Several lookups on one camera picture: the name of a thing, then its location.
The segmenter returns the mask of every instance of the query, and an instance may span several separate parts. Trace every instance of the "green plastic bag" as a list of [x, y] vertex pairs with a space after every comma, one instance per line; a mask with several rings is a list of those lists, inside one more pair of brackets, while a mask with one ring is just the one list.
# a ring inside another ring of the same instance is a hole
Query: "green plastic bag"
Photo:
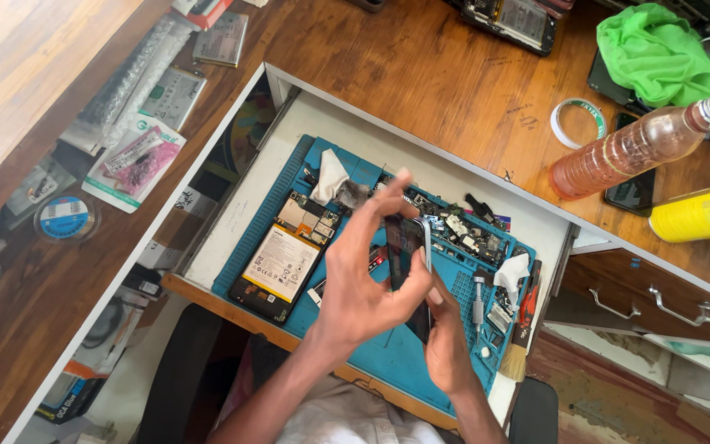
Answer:
[[700, 40], [686, 20], [656, 3], [630, 6], [597, 26], [612, 80], [654, 107], [710, 97], [710, 55]]

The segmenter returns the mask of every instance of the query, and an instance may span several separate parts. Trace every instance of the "hand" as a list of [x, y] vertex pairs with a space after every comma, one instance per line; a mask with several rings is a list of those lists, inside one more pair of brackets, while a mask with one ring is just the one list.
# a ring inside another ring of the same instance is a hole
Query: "hand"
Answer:
[[426, 298], [435, 318], [429, 332], [429, 342], [424, 349], [426, 366], [431, 381], [449, 397], [469, 389], [481, 390], [461, 323], [459, 303], [433, 270], [434, 284]]
[[309, 328], [307, 341], [331, 355], [328, 371], [344, 363], [360, 344], [409, 319], [431, 288], [423, 250], [412, 257], [409, 277], [397, 291], [369, 276], [369, 244], [390, 214], [418, 216], [418, 210], [404, 200], [404, 189], [412, 180], [406, 169], [387, 187], [358, 209], [325, 255], [327, 283], [320, 316]]

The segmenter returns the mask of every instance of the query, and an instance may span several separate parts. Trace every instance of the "phone screen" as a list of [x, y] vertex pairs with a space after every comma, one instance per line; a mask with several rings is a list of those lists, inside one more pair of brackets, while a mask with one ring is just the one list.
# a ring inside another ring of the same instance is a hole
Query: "phone screen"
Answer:
[[[420, 247], [424, 247], [427, 233], [418, 220], [407, 219], [400, 214], [395, 214], [385, 217], [385, 237], [390, 268], [390, 288], [396, 291], [401, 288], [409, 276], [413, 253]], [[432, 322], [429, 305], [424, 300], [415, 309], [406, 325], [426, 344], [429, 340]]]
[[[615, 130], [620, 130], [636, 120], [635, 116], [620, 112], [615, 119]], [[604, 192], [604, 201], [639, 216], [649, 217], [653, 207], [655, 180], [656, 168], [653, 168], [624, 183], [608, 188]]]

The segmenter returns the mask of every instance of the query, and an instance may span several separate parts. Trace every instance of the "double-sided tape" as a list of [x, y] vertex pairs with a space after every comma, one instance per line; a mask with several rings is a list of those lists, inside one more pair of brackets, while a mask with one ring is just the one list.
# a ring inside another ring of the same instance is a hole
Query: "double-sided tape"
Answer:
[[552, 132], [555, 133], [555, 136], [558, 138], [558, 140], [561, 141], [565, 146], [572, 149], [582, 148], [582, 145], [569, 139], [569, 137], [566, 136], [566, 133], [563, 132], [563, 128], [560, 127], [560, 108], [563, 105], [574, 105], [584, 107], [589, 113], [591, 113], [591, 116], [593, 116], [593, 118], [597, 121], [597, 128], [599, 128], [599, 135], [597, 136], [597, 139], [600, 139], [606, 135], [604, 115], [601, 113], [601, 111], [599, 111], [599, 108], [597, 108], [596, 105], [588, 102], [585, 99], [580, 99], [579, 97], [572, 97], [571, 99], [564, 100], [558, 106], [556, 106], [555, 109], [552, 110], [552, 118], [550, 119], [550, 123], [552, 125]]

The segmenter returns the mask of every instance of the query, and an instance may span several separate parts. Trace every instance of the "drawer handle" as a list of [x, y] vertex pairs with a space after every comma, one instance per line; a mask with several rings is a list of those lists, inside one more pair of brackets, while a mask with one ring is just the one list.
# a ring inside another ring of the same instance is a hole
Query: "drawer handle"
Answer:
[[684, 318], [683, 316], [673, 310], [670, 310], [669, 308], [665, 308], [665, 306], [662, 305], [662, 293], [659, 292], [659, 290], [657, 290], [656, 288], [648, 288], [648, 291], [650, 291], [656, 298], [656, 307], [660, 308], [665, 313], [669, 313], [670, 315], [681, 319], [682, 321], [693, 327], [699, 327], [705, 324], [706, 322], [710, 322], [710, 302], [703, 301], [697, 304], [697, 307], [701, 308], [701, 313], [699, 316], [697, 316], [697, 318], [695, 318], [694, 321], [692, 321], [690, 319]]
[[605, 310], [611, 312], [611, 313], [614, 314], [614, 315], [618, 315], [618, 316], [620, 316], [621, 318], [624, 318], [624, 319], [629, 319], [629, 318], [631, 318], [632, 316], [640, 316], [640, 314], [641, 314], [640, 311], [639, 311], [637, 308], [635, 308], [634, 302], [632, 302], [632, 312], [629, 313], [629, 315], [627, 316], [627, 315], [625, 315], [625, 314], [623, 314], [623, 313], [621, 313], [621, 312], [619, 312], [619, 311], [615, 311], [615, 310], [613, 310], [612, 308], [609, 308], [608, 306], [606, 306], [606, 305], [602, 304], [601, 302], [599, 302], [599, 292], [598, 292], [598, 291], [594, 290], [593, 288], [588, 288], [588, 291], [591, 292], [591, 294], [593, 295], [593, 300], [596, 301], [596, 303], [597, 303], [597, 305], [598, 305], [599, 307], [604, 308]]

